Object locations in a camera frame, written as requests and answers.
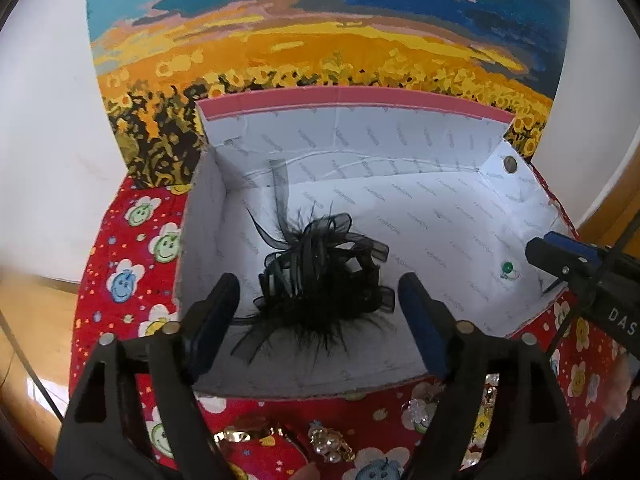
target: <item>green pin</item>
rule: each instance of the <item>green pin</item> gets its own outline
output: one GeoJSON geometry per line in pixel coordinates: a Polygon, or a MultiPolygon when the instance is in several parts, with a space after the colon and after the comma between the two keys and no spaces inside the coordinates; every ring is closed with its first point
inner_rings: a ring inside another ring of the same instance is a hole
{"type": "Polygon", "coordinates": [[[504,262],[500,268],[500,277],[504,280],[517,280],[520,277],[520,273],[513,269],[511,262],[504,262]]]}

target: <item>black mesh ribbon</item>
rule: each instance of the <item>black mesh ribbon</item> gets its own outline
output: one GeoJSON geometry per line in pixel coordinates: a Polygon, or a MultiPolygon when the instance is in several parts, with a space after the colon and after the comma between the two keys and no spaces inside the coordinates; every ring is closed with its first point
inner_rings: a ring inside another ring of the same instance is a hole
{"type": "Polygon", "coordinates": [[[380,267],[374,263],[386,261],[389,247],[350,232],[352,221],[347,213],[293,228],[287,220],[286,165],[272,161],[271,171],[283,240],[273,238],[252,216],[262,239],[276,251],[264,259],[264,272],[258,276],[262,296],[254,300],[257,312],[233,323],[251,326],[232,350],[247,363],[280,328],[292,329],[301,346],[315,340],[318,349],[325,346],[328,350],[338,340],[345,345],[343,320],[356,320],[377,310],[390,314],[396,303],[395,292],[380,285],[380,267]]]}

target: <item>red fabric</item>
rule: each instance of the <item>red fabric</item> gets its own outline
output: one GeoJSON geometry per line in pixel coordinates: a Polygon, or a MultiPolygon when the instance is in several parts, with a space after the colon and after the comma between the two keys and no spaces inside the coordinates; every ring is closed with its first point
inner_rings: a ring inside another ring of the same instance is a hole
{"type": "MultiPolygon", "coordinates": [[[[175,313],[172,290],[177,258],[168,263],[156,261],[149,250],[149,243],[158,236],[165,224],[172,222],[177,227],[181,226],[187,194],[179,193],[184,190],[184,187],[137,190],[129,178],[126,178],[120,187],[116,199],[104,216],[79,290],[69,377],[70,393],[76,387],[82,368],[100,334],[113,332],[120,339],[138,336],[140,324],[148,324],[149,312],[158,304],[164,305],[169,316],[175,313]],[[125,215],[145,196],[148,199],[143,201],[147,202],[160,199],[153,202],[158,203],[158,206],[153,210],[151,218],[132,227],[125,215]],[[127,301],[116,303],[107,288],[108,279],[116,273],[118,263],[125,259],[130,260],[130,267],[143,266],[144,274],[136,280],[135,293],[127,301]]],[[[573,300],[570,293],[565,293],[516,336],[522,332],[531,332],[536,335],[542,348],[546,348],[561,320],[556,313],[562,312],[564,301],[570,303],[573,300]]],[[[581,436],[585,436],[602,420],[602,382],[607,371],[611,369],[617,345],[595,326],[582,322],[579,326],[582,334],[587,330],[585,327],[588,327],[588,334],[586,337],[578,338],[577,324],[574,323],[568,338],[562,339],[559,347],[561,358],[558,380],[575,429],[578,431],[578,425],[583,421],[581,436]],[[574,388],[570,388],[572,370],[574,388]],[[583,370],[584,382],[580,387],[583,370]],[[591,395],[590,381],[594,381],[593,384],[598,381],[600,383],[595,392],[592,387],[591,395]]],[[[340,431],[355,452],[364,448],[376,448],[381,454],[394,449],[398,454],[397,448],[406,448],[412,452],[421,438],[417,431],[405,428],[401,421],[402,406],[411,398],[412,389],[416,384],[417,382],[372,393],[361,400],[261,402],[259,399],[226,399],[220,400],[217,408],[213,410],[220,413],[203,410],[203,414],[212,432],[233,423],[241,414],[266,415],[295,430],[300,441],[305,444],[308,443],[306,433],[309,424],[318,420],[322,425],[340,431]]],[[[148,428],[152,431],[156,425],[152,422],[155,402],[149,378],[139,379],[138,386],[145,418],[150,421],[148,428]]],[[[587,438],[580,440],[583,451],[587,438]]],[[[300,453],[279,437],[275,438],[274,446],[270,444],[273,442],[249,442],[229,447],[228,460],[241,468],[246,475],[253,475],[258,480],[285,479],[304,464],[300,453]]],[[[173,465],[173,461],[160,450],[157,457],[161,463],[173,465]]],[[[341,478],[345,472],[355,468],[354,463],[325,465],[321,463],[320,457],[318,459],[324,480],[341,478]]],[[[350,473],[345,480],[352,478],[353,473],[350,473]]]]}

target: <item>screw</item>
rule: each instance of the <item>screw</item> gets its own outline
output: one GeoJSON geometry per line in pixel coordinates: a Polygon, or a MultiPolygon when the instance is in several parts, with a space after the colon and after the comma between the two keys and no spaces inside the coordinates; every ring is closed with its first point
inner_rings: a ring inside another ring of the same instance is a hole
{"type": "Polygon", "coordinates": [[[98,343],[100,343],[100,345],[102,346],[107,346],[113,343],[115,339],[116,336],[114,336],[111,332],[107,332],[100,336],[100,339],[98,339],[98,343]]]}
{"type": "Polygon", "coordinates": [[[470,321],[459,321],[456,323],[456,328],[460,333],[471,334],[476,327],[470,321]]]}
{"type": "Polygon", "coordinates": [[[504,167],[504,171],[513,174],[518,169],[518,162],[512,155],[507,155],[502,161],[502,166],[504,167]]]}
{"type": "Polygon", "coordinates": [[[162,325],[162,332],[167,335],[175,334],[178,330],[180,330],[180,323],[177,321],[167,321],[162,325]]]}
{"type": "Polygon", "coordinates": [[[529,346],[533,346],[538,342],[536,336],[534,336],[531,332],[525,332],[524,334],[522,334],[522,341],[524,344],[529,346]]]}

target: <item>cartoon flower face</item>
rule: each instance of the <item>cartoon flower face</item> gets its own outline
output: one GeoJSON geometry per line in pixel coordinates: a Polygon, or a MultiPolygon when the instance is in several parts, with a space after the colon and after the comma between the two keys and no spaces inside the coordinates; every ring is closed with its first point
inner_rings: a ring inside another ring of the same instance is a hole
{"type": "Polygon", "coordinates": [[[169,441],[164,433],[164,426],[162,425],[162,420],[160,420],[160,413],[158,412],[157,406],[151,412],[151,416],[153,420],[146,422],[146,430],[149,433],[151,444],[164,456],[173,458],[174,454],[171,452],[169,441]]]}
{"type": "Polygon", "coordinates": [[[431,402],[437,395],[444,391],[444,384],[435,381],[433,383],[423,381],[414,386],[411,391],[412,399],[424,399],[427,402],[431,402]]]}
{"type": "Polygon", "coordinates": [[[129,259],[122,260],[106,284],[113,301],[124,303],[133,296],[144,273],[145,267],[142,265],[132,265],[129,259]]]}
{"type": "Polygon", "coordinates": [[[238,467],[236,464],[231,462],[227,462],[229,464],[229,469],[234,474],[236,480],[258,480],[254,475],[250,475],[246,471],[244,471],[241,467],[238,467]]]}
{"type": "Polygon", "coordinates": [[[587,415],[587,418],[584,418],[580,422],[578,422],[578,435],[576,437],[576,442],[578,446],[581,446],[582,443],[587,438],[589,434],[589,425],[591,423],[591,415],[587,415]]]}
{"type": "MultiPolygon", "coordinates": [[[[554,314],[556,315],[556,330],[560,329],[560,325],[564,321],[564,318],[569,313],[569,304],[566,301],[554,303],[554,314]]],[[[569,337],[569,329],[566,330],[562,337],[569,337]]]]}
{"type": "Polygon", "coordinates": [[[222,413],[226,409],[226,399],[224,397],[211,397],[203,394],[196,394],[195,397],[209,413],[222,413]]]}
{"type": "Polygon", "coordinates": [[[584,361],[580,363],[580,366],[573,365],[571,368],[571,383],[566,390],[569,397],[580,397],[584,390],[584,383],[586,382],[586,368],[587,365],[584,361]]]}
{"type": "Polygon", "coordinates": [[[409,460],[409,450],[396,447],[383,454],[375,447],[361,449],[354,460],[355,469],[342,475],[342,480],[399,480],[409,460]]]}
{"type": "Polygon", "coordinates": [[[409,407],[402,412],[402,425],[408,430],[425,434],[435,416],[437,407],[436,402],[426,403],[422,399],[412,399],[409,407]]]}
{"type": "Polygon", "coordinates": [[[598,399],[598,386],[600,386],[600,376],[598,374],[591,374],[591,377],[589,377],[589,385],[587,386],[587,399],[584,401],[585,406],[588,406],[590,402],[595,402],[598,399]]]}
{"type": "Polygon", "coordinates": [[[480,448],[484,447],[487,435],[489,434],[489,425],[491,424],[491,413],[489,410],[480,408],[478,418],[476,418],[476,424],[473,432],[473,444],[480,448]]]}
{"type": "Polygon", "coordinates": [[[575,338],[575,349],[578,352],[589,348],[589,323],[581,317],[575,323],[575,338]]]}
{"type": "Polygon", "coordinates": [[[149,320],[143,321],[138,327],[138,337],[152,335],[156,330],[160,330],[167,321],[177,321],[178,313],[169,314],[163,304],[156,304],[149,309],[149,320]]]}
{"type": "Polygon", "coordinates": [[[467,467],[471,467],[480,462],[482,458],[482,453],[480,452],[470,452],[468,449],[465,451],[465,457],[462,459],[462,467],[460,469],[466,469],[467,467]]]}
{"type": "Polygon", "coordinates": [[[558,377],[558,375],[560,375],[560,350],[558,348],[554,350],[554,353],[551,356],[550,364],[551,369],[556,374],[556,377],[558,377]]]}
{"type": "Polygon", "coordinates": [[[172,261],[180,252],[180,228],[173,222],[164,224],[160,234],[149,242],[149,252],[161,264],[172,261]]]}
{"type": "Polygon", "coordinates": [[[154,210],[161,202],[162,200],[159,198],[150,198],[148,196],[140,197],[138,201],[124,213],[124,218],[127,219],[131,227],[139,226],[152,217],[154,210]]]}

